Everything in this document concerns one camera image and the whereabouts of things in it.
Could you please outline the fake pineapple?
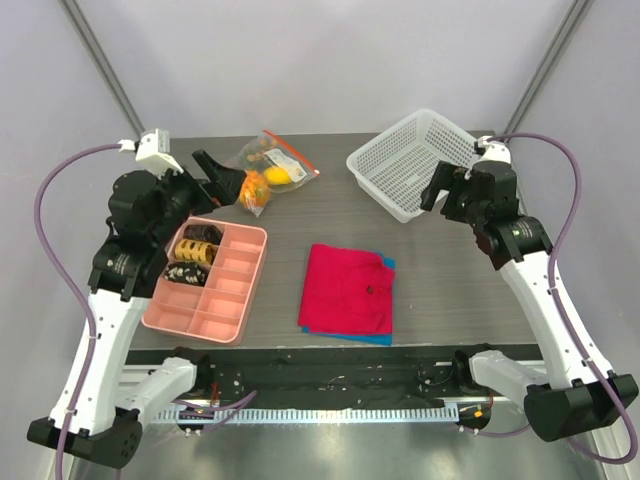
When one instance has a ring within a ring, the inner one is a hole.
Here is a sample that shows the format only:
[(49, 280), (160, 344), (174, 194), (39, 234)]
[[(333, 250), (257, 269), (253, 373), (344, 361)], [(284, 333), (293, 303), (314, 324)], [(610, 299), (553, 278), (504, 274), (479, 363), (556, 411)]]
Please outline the fake pineapple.
[(271, 190), (264, 175), (247, 170), (238, 197), (239, 202), (247, 209), (258, 211), (263, 209), (271, 198)]

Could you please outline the clear zip top bag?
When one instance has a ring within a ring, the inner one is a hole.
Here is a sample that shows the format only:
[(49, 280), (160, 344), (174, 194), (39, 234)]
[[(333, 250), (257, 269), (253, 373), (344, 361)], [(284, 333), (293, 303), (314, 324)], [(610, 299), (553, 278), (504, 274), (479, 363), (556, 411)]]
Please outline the clear zip top bag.
[(269, 130), (251, 139), (224, 166), (246, 173), (238, 203), (255, 217), (276, 196), (294, 191), (320, 175), (297, 149)]

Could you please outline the fake yellow mango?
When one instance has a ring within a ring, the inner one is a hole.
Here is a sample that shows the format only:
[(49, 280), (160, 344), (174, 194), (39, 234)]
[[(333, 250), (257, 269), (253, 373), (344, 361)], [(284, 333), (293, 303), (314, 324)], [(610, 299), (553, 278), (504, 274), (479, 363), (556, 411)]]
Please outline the fake yellow mango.
[(287, 185), (292, 182), (288, 172), (278, 166), (272, 166), (263, 171), (263, 176), (271, 186)]

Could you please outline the fake brown longan bunch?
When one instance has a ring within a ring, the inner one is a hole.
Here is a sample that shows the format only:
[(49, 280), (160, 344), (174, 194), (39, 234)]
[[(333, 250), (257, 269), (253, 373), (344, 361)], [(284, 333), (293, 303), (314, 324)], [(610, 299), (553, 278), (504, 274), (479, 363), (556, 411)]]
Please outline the fake brown longan bunch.
[(278, 145), (276, 140), (270, 138), (253, 139), (241, 149), (240, 162), (250, 166), (257, 165), (265, 159), (265, 152), (275, 149)]

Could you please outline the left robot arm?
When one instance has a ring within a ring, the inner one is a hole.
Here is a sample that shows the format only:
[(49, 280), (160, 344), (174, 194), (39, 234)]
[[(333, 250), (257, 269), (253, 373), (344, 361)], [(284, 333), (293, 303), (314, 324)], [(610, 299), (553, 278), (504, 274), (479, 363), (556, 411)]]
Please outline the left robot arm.
[(109, 233), (93, 258), (87, 294), (62, 266), (42, 225), (44, 194), (62, 169), (50, 172), (38, 190), (36, 233), (86, 316), (56, 405), (48, 416), (32, 421), (27, 431), (28, 441), (54, 450), (57, 479), (65, 476), (66, 455), (120, 471), (161, 410), (184, 394), (200, 399), (212, 389), (208, 356), (178, 347), (127, 396), (117, 397), (133, 334), (166, 270), (169, 241), (190, 216), (235, 204), (247, 177), (245, 171), (223, 166), (203, 150), (192, 156), (205, 179), (195, 179), (167, 157), (156, 173), (142, 168), (114, 181), (106, 219)]

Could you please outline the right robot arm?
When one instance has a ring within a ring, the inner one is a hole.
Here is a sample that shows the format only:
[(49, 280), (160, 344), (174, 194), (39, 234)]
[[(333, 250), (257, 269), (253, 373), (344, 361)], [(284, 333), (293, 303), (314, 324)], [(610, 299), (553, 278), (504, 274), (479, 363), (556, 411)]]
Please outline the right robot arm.
[(442, 215), (471, 227), (478, 248), (520, 302), (546, 372), (499, 350), (454, 357), (451, 380), (465, 395), (485, 387), (524, 410), (536, 435), (553, 442), (608, 427), (638, 397), (630, 374), (617, 374), (586, 331), (559, 274), (539, 220), (519, 212), (517, 175), (502, 161), (464, 168), (437, 164), (421, 195), (425, 211), (443, 199)]

